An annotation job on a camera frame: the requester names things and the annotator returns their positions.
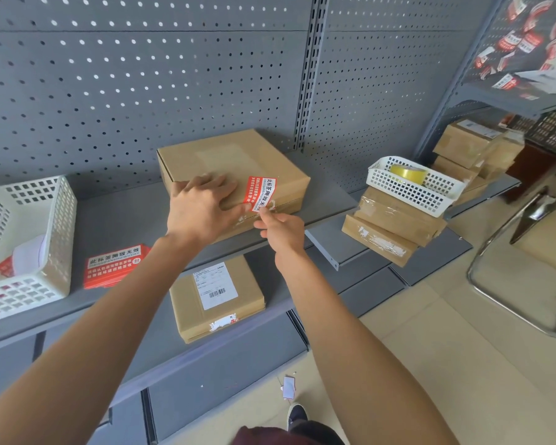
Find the roll of tape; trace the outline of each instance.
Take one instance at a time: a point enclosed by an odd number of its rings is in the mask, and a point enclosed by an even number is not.
[[[411,165],[393,164],[390,170],[394,175],[401,176],[413,183],[422,185],[426,178],[427,171],[422,168],[412,167]]]

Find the floor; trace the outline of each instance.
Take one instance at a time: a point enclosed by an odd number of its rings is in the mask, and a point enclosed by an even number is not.
[[[465,280],[475,249],[518,207],[493,199],[455,218],[449,227],[474,250],[361,318],[420,381],[466,445],[556,445],[556,339],[492,305]],[[552,324],[556,271],[507,240],[487,252],[477,279]],[[284,375],[296,378],[297,401],[310,417],[345,438],[310,352],[166,443],[228,444],[242,425],[284,428]]]

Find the black sneaker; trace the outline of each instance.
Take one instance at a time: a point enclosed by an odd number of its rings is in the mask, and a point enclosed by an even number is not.
[[[290,405],[290,409],[288,410],[288,417],[286,419],[286,431],[290,431],[290,425],[292,425],[297,420],[307,421],[309,418],[307,417],[307,413],[305,408],[295,403]]]

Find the barcode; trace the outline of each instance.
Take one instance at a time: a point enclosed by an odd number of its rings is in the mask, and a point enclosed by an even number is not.
[[[218,295],[221,295],[225,292],[226,292],[226,289],[224,289],[224,288],[223,289],[218,289],[218,290],[215,290],[214,292],[209,292],[208,297],[213,299],[214,297],[217,297]]]

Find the metal chair leg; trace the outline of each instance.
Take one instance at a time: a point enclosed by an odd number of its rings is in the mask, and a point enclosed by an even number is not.
[[[474,260],[471,262],[470,267],[467,270],[467,280],[468,282],[471,284],[471,286],[476,289],[479,293],[481,293],[483,296],[487,297],[488,299],[492,300],[494,303],[496,303],[498,306],[501,306],[502,308],[506,309],[508,312],[510,312],[511,314],[519,317],[521,320],[523,320],[524,322],[526,322],[528,325],[534,327],[535,329],[537,329],[538,331],[541,331],[542,333],[551,336],[551,337],[556,337],[556,323],[552,328],[548,328],[547,326],[544,326],[543,324],[539,323],[538,321],[536,321],[535,319],[531,319],[527,316],[527,314],[525,314],[524,312],[522,312],[521,310],[519,310],[519,308],[512,306],[510,303],[504,301],[503,299],[501,299],[497,294],[492,293],[492,292],[488,292],[483,286],[481,286],[481,284],[479,284],[475,278],[474,278],[474,273],[475,273],[475,269],[478,266],[478,263],[480,262],[480,260],[482,259],[482,256],[484,255],[484,253],[486,252],[486,250],[490,247],[490,245],[492,244],[492,242],[494,242],[496,239],[498,239],[498,237],[500,235],[502,235],[506,230],[508,230],[515,222],[517,222],[517,220],[519,220],[521,218],[521,216],[523,216],[523,214],[530,209],[530,207],[532,207],[533,205],[537,204],[539,201],[541,201],[541,199],[547,195],[547,188],[544,187],[544,189],[541,190],[540,193],[538,193],[535,197],[533,197],[525,206],[523,206],[521,209],[519,209],[519,212],[517,212],[514,216],[512,216],[511,218],[509,218],[494,234],[492,234],[490,236],[490,238],[484,242],[484,244],[480,247],[480,249],[478,250],[478,253],[475,255]]]

